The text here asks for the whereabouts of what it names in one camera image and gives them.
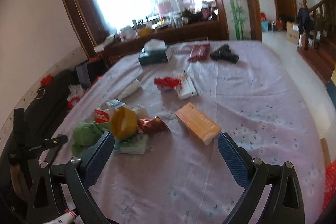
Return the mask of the crumpled green paper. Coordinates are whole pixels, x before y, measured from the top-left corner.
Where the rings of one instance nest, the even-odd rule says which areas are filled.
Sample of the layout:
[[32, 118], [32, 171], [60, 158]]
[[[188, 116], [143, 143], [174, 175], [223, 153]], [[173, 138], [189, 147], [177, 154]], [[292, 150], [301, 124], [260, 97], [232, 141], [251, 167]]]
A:
[[89, 147], [95, 145], [104, 132], [110, 131], [110, 123], [80, 122], [73, 130], [73, 156], [81, 156]]

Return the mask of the wooden stair railing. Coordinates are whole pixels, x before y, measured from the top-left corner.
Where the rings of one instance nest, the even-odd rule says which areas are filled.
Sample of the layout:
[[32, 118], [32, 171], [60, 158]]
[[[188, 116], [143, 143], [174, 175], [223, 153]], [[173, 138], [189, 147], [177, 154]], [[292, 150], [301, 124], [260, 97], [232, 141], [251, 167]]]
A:
[[310, 47], [317, 50], [323, 39], [331, 39], [335, 44], [335, 2], [333, 0], [320, 0], [309, 9], [313, 22], [313, 29], [309, 33], [312, 40]]

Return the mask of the cardboard box on floor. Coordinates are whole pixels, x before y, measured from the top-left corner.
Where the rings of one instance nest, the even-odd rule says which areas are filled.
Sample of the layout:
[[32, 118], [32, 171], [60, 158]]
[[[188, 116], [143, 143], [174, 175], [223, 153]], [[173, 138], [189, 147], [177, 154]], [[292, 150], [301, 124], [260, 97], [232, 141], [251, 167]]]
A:
[[292, 44], [298, 45], [299, 42], [299, 28], [298, 24], [294, 22], [286, 23], [286, 40]]

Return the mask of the blue white medicine box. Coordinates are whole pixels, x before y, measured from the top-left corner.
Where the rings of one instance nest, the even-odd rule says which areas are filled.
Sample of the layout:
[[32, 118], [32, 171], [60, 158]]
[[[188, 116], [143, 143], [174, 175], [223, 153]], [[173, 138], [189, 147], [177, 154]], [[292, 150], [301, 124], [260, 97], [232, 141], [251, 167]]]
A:
[[125, 103], [117, 100], [112, 99], [106, 103], [107, 109], [110, 111], [117, 111], [119, 108], [125, 106]]

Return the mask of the green white tissue packet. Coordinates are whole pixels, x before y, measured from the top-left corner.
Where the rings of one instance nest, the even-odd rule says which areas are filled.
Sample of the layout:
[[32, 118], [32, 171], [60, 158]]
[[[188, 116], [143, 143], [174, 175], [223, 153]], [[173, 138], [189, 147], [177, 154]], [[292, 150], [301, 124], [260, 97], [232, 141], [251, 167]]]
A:
[[146, 134], [135, 134], [129, 139], [114, 142], [115, 153], [144, 155], [147, 150], [149, 136]]

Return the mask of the person in dark clothes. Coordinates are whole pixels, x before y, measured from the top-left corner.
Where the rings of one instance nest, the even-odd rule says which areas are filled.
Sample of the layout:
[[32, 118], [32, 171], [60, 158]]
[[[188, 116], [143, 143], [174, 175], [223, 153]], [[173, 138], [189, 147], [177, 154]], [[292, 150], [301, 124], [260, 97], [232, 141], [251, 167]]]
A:
[[310, 34], [310, 32], [314, 29], [314, 22], [310, 18], [310, 12], [307, 7], [307, 0], [301, 0], [301, 7], [299, 8], [298, 14], [296, 16], [296, 21], [300, 35], [303, 35], [304, 33]]

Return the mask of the white spray bottle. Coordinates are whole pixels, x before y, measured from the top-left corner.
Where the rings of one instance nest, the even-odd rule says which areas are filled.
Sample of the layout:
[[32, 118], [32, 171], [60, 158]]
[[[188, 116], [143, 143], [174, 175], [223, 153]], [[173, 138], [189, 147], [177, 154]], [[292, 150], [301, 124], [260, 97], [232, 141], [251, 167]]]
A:
[[122, 101], [129, 96], [133, 95], [135, 92], [137, 92], [141, 86], [141, 82], [137, 79], [135, 79], [132, 83], [130, 83], [117, 97], [119, 101]]

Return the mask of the white red carton box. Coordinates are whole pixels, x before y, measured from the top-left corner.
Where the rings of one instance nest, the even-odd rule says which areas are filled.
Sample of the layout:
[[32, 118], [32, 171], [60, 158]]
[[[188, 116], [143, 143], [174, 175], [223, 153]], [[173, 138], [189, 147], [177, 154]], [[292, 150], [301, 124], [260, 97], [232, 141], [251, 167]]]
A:
[[181, 81], [175, 88], [180, 100], [186, 100], [198, 95], [190, 76], [184, 69], [173, 71], [173, 76]]

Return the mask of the red plastic wrapper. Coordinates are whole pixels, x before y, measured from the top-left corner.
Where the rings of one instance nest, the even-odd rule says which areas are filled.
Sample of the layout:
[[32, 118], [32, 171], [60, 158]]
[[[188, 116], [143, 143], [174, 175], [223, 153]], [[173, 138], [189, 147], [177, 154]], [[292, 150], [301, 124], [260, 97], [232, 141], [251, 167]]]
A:
[[181, 84], [181, 80], [173, 77], [155, 78], [154, 84], [158, 90], [167, 91], [178, 87]]

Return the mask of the red white small carton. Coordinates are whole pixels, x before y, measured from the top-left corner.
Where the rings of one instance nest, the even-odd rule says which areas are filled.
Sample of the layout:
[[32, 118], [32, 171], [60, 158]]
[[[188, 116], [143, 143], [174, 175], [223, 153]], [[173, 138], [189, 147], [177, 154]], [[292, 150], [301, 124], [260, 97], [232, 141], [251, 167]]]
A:
[[96, 123], [108, 123], [115, 112], [114, 108], [103, 109], [101, 106], [97, 106], [94, 110], [94, 121]]

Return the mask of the dark green tissue box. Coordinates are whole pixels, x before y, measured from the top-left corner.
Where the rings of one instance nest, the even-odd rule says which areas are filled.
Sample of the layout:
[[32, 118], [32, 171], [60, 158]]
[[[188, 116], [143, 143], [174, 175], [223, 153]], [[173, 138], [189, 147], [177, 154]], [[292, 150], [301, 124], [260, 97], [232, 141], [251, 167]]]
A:
[[141, 50], [138, 61], [140, 65], [147, 66], [168, 63], [172, 58], [172, 50], [163, 40], [150, 39]]

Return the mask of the black toy pistol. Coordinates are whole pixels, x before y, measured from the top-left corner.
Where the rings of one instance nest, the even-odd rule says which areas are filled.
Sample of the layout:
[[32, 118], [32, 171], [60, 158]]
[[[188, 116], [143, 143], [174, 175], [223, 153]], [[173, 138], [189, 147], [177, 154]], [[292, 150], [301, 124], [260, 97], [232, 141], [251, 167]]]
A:
[[225, 60], [231, 63], [236, 64], [239, 61], [239, 56], [232, 53], [230, 50], [230, 46], [228, 44], [224, 44], [213, 53], [210, 54], [210, 57], [213, 60]]

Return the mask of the red snack wrapper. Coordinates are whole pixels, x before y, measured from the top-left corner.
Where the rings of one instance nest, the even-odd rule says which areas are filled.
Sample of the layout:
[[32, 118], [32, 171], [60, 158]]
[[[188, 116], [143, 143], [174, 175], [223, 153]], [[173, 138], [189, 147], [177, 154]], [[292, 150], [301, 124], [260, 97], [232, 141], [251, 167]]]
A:
[[170, 131], [168, 126], [161, 118], [142, 118], [138, 120], [138, 126], [144, 134], [151, 135], [159, 132]]

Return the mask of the orange rectangular box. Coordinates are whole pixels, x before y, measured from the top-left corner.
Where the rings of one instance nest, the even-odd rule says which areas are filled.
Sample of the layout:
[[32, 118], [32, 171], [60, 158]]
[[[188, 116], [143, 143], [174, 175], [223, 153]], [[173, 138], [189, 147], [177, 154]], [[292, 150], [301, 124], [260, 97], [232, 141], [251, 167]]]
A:
[[222, 128], [191, 102], [175, 112], [177, 119], [205, 145], [218, 136]]

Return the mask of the dark red foil packet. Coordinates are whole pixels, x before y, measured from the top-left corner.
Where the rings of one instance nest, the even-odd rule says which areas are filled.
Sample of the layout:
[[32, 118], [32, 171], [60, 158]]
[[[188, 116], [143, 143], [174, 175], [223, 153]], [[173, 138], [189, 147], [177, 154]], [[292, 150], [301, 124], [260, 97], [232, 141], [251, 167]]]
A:
[[210, 44], [195, 44], [190, 52], [188, 61], [195, 62], [205, 60], [209, 55]]

